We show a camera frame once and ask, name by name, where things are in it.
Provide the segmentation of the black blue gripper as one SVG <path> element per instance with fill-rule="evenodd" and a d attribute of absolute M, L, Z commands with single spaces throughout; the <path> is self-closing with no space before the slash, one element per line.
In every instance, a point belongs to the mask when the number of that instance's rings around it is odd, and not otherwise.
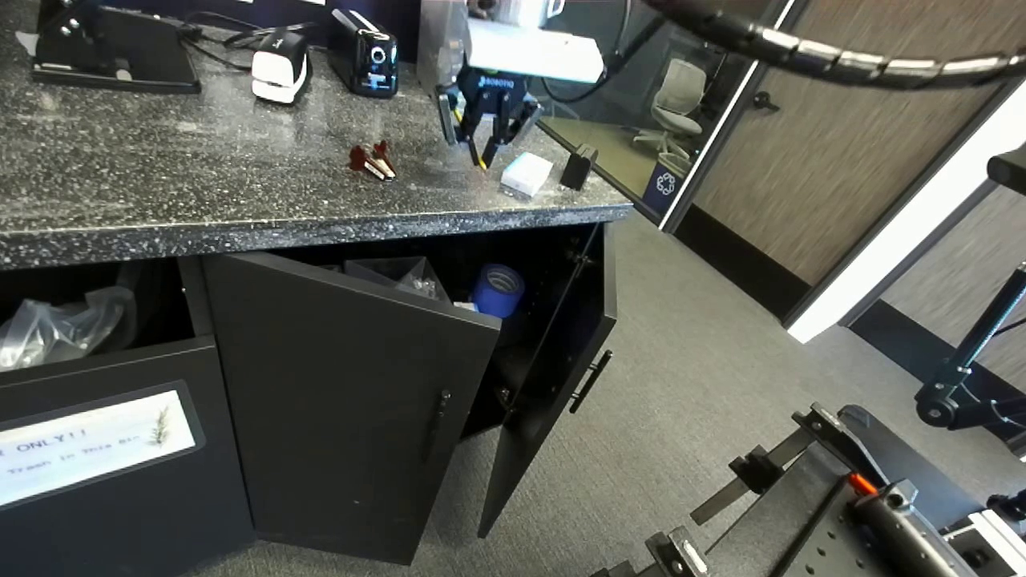
<path fill-rule="evenodd" d="M 522 77 L 465 69 L 459 73 L 459 86 L 436 89 L 436 111 L 447 144 L 461 142 L 465 131 L 474 131 L 484 116 L 494 116 L 494 129 L 482 155 L 482 164 L 490 167 L 503 144 L 513 144 L 531 129 L 542 107 L 525 93 Z"/>

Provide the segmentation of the grey perforated robot base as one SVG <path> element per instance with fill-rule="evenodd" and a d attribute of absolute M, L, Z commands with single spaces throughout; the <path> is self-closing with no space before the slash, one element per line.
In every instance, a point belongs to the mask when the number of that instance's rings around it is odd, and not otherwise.
<path fill-rule="evenodd" d="M 857 405 L 795 413 L 780 445 L 736 457 L 691 523 L 747 494 L 711 544 L 675 526 L 645 543 L 641 569 L 589 577 L 1026 577 L 1022 503 L 970 498 Z"/>

